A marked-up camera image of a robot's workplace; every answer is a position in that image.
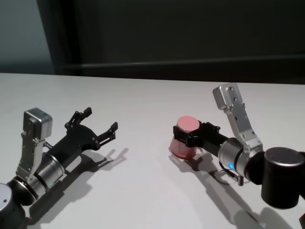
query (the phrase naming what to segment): cylindrical joint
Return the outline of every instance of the cylindrical joint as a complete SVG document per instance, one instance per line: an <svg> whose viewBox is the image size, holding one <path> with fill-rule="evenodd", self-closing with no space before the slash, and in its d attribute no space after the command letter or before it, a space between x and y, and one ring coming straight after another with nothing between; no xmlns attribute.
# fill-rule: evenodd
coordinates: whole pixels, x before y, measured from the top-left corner
<svg viewBox="0 0 305 229"><path fill-rule="evenodd" d="M36 176L44 183L46 188L51 188L64 172L65 169L55 157L44 153L41 165L36 171Z"/></svg>
<svg viewBox="0 0 305 229"><path fill-rule="evenodd" d="M219 148L218 159L219 161L228 166L230 169L235 170L239 175L244 176L236 170L236 160L244 146L236 138L228 138Z"/></svg>
<svg viewBox="0 0 305 229"><path fill-rule="evenodd" d="M274 208L292 208L301 193L305 158L292 149L275 147L264 155L262 199Z"/></svg>
<svg viewBox="0 0 305 229"><path fill-rule="evenodd" d="M25 212L14 199L9 186L0 183L0 228L18 229L25 221Z"/></svg>

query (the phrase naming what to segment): white table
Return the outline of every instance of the white table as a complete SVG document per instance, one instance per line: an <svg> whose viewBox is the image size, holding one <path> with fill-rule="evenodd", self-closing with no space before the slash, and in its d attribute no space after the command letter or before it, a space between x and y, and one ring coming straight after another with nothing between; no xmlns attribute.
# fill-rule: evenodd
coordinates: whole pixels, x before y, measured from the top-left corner
<svg viewBox="0 0 305 229"><path fill-rule="evenodd" d="M183 115L211 122L221 127L223 135L233 136L212 94L221 84L0 74L0 181L6 183L15 175L25 110L38 107L53 117L47 141L55 144L65 136L64 124L74 111L90 106L93 114L83 123L95 133L115 121L119 129L116 140L85 154L95 162L104 156L114 161L95 173L74 176L64 195L29 229L301 228L303 199L295 208L277 210L263 202L260 186L239 187L226 175L221 179L231 185L213 179L207 171L219 166L210 154L199 153L203 162L197 172L171 156L173 125ZM305 86L238 86L265 150L274 146L305 150Z"/></svg>

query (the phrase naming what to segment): pink plastic cup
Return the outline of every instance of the pink plastic cup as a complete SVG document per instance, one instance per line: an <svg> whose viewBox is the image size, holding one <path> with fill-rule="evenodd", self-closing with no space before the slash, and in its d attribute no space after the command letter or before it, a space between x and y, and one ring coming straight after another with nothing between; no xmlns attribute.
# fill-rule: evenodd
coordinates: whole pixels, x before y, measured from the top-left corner
<svg viewBox="0 0 305 229"><path fill-rule="evenodd" d="M178 119L177 127L179 127L182 131L189 133L199 128L199 121L191 116L183 116ZM189 148L184 143L179 142L174 138L172 139L170 145L171 153L183 160L192 159L196 155L196 150L196 147Z"/></svg>

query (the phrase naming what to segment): dark wall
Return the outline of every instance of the dark wall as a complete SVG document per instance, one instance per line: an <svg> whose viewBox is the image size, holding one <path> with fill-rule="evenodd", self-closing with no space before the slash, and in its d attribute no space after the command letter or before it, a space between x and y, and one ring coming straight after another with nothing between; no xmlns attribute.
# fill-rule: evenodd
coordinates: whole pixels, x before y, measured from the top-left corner
<svg viewBox="0 0 305 229"><path fill-rule="evenodd" d="M83 63L305 53L305 1L75 0Z"/></svg>

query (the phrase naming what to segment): black cylindrical motor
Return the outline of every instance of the black cylindrical motor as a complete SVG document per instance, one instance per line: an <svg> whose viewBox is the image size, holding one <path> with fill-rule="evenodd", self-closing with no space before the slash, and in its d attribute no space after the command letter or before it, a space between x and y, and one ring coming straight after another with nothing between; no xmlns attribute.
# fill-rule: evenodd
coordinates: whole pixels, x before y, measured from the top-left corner
<svg viewBox="0 0 305 229"><path fill-rule="evenodd" d="M270 148L264 155L262 199L274 208L293 208L301 193L305 158L283 147Z"/></svg>

